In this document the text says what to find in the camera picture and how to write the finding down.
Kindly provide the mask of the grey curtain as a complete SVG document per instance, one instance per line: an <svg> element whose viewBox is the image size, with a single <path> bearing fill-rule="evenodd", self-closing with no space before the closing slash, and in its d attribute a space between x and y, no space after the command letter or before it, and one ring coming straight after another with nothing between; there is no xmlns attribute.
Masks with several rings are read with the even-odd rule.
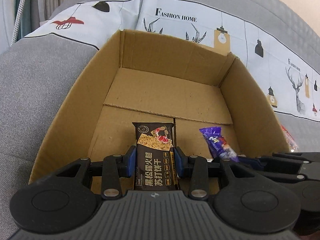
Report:
<svg viewBox="0 0 320 240"><path fill-rule="evenodd" d="M52 15L63 0L1 0L1 53Z"/></svg>

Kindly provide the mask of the brown cardboard box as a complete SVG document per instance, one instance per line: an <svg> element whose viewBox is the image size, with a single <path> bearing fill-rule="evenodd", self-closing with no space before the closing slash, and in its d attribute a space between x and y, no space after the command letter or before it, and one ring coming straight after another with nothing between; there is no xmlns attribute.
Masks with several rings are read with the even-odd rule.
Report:
<svg viewBox="0 0 320 240"><path fill-rule="evenodd" d="M116 32L84 68L33 166L34 182L79 158L101 161L136 141L134 122L173 122L186 155L209 157L200 128L220 126L238 154L288 152L281 126L232 53L167 35Z"/></svg>

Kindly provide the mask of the black cracker packet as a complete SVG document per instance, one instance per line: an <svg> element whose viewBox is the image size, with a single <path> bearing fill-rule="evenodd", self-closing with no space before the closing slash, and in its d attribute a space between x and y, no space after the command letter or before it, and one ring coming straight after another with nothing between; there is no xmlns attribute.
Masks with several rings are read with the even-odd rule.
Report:
<svg viewBox="0 0 320 240"><path fill-rule="evenodd" d="M178 179L174 156L173 123L134 122L136 166L134 189L175 191Z"/></svg>

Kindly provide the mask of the clear candy bag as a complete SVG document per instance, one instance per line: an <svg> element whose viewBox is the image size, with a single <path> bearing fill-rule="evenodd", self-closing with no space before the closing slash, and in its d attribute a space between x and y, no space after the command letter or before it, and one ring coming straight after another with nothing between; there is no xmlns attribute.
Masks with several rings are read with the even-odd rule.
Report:
<svg viewBox="0 0 320 240"><path fill-rule="evenodd" d="M281 129L285 135L286 142L289 145L290 151L291 152L298 152L298 145L295 142L293 136L288 132L288 130L283 125L281 125Z"/></svg>

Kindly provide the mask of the purple candy wrapper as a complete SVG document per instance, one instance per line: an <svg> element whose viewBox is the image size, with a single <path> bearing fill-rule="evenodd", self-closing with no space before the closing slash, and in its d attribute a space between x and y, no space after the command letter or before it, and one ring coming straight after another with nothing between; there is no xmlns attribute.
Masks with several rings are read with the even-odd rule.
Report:
<svg viewBox="0 0 320 240"><path fill-rule="evenodd" d="M203 135L208 145L210 154L214 159L219 158L221 160L231 160L237 163L239 162L238 155L222 136L221 127L204 127L199 129L199 131Z"/></svg>

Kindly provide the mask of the white printed sofa cover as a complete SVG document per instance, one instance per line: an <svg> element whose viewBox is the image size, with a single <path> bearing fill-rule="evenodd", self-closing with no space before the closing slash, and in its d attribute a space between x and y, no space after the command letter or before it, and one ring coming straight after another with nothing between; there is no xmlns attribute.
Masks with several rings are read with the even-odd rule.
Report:
<svg viewBox="0 0 320 240"><path fill-rule="evenodd" d="M165 34L235 54L278 113L319 120L319 71L256 25L184 0L80 2L30 37L55 34L100 48L118 30Z"/></svg>

